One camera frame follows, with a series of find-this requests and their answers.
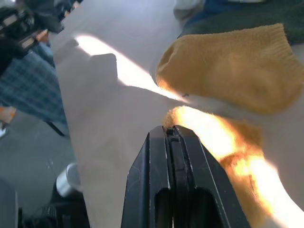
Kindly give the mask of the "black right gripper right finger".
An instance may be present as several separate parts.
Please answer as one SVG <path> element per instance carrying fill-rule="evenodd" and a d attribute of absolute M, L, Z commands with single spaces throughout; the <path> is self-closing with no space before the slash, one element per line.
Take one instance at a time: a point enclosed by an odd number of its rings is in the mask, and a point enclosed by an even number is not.
<path fill-rule="evenodd" d="M 176 228 L 250 226 L 225 170 L 187 128 L 166 130 L 174 177 Z"/>

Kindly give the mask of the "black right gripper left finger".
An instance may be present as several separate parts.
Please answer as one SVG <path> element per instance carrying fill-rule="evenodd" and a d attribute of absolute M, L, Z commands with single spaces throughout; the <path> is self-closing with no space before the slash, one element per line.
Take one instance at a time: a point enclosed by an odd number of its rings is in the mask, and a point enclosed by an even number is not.
<path fill-rule="evenodd" d="M 148 132 L 127 175 L 121 227 L 174 228 L 173 128 Z"/>

